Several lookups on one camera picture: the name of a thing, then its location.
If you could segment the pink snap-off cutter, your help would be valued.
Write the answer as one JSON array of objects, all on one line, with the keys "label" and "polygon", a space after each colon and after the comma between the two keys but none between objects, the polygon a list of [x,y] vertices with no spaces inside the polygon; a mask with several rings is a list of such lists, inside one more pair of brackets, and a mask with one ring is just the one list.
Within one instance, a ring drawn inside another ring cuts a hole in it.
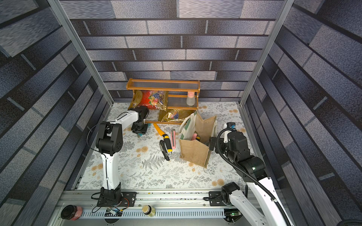
[{"label": "pink snap-off cutter", "polygon": [[171,146],[172,146],[172,149],[176,149],[176,131],[175,129],[172,129],[171,130]]}]

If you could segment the green jute Christmas bag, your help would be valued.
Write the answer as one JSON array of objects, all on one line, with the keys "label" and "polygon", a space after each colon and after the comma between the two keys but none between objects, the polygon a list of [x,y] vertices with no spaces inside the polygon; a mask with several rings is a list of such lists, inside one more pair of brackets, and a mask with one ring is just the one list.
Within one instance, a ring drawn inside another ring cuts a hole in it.
[{"label": "green jute Christmas bag", "polygon": [[[180,158],[206,169],[211,155],[207,143],[216,136],[216,129],[216,115],[203,119],[196,111],[188,116],[179,128]],[[194,133],[197,133],[200,141],[191,140]]]}]

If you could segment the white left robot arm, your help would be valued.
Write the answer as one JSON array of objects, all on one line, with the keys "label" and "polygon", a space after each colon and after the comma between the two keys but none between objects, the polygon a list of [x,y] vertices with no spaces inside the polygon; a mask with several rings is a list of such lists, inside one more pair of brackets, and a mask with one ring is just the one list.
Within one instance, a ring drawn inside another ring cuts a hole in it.
[{"label": "white left robot arm", "polygon": [[123,147],[123,130],[131,126],[135,134],[145,134],[148,129],[145,119],[148,114],[147,107],[139,106],[121,113],[114,121],[103,121],[99,124],[96,148],[102,157],[104,179],[98,207],[116,207],[122,202],[118,161]]}]

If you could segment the black yellow box cutter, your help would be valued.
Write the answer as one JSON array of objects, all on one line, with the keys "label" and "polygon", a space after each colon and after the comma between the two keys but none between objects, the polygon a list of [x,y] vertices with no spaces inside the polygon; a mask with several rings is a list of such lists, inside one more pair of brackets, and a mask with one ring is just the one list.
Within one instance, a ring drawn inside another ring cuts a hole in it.
[{"label": "black yellow box cutter", "polygon": [[159,146],[160,146],[161,152],[164,156],[164,159],[167,161],[170,161],[170,158],[168,156],[168,150],[166,148],[166,144],[165,144],[164,140],[160,140]]}]

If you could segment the orange handled utility knife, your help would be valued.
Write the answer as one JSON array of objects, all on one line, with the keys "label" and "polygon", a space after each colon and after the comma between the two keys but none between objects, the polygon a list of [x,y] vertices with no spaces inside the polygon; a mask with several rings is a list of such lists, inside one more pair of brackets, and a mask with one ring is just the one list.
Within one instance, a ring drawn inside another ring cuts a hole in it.
[{"label": "orange handled utility knife", "polygon": [[171,146],[170,137],[165,132],[163,132],[156,123],[154,123],[153,125],[154,125],[155,129],[157,130],[157,132],[159,133],[159,135],[163,137],[163,140],[164,140],[165,145],[166,145],[167,152],[172,153],[173,149],[172,149],[172,146]]}]

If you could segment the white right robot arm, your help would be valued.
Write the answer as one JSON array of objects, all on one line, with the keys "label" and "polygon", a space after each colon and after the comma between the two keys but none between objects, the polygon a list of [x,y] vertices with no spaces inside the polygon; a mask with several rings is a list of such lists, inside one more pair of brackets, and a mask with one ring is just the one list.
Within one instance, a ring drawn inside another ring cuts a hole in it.
[{"label": "white right robot arm", "polygon": [[210,205],[223,203],[225,221],[235,223],[244,217],[252,226],[291,226],[293,223],[283,207],[272,179],[267,175],[264,161],[252,155],[247,138],[228,122],[216,137],[210,139],[210,148],[243,178],[245,187],[235,182],[222,186],[218,195],[210,194],[204,200]]}]

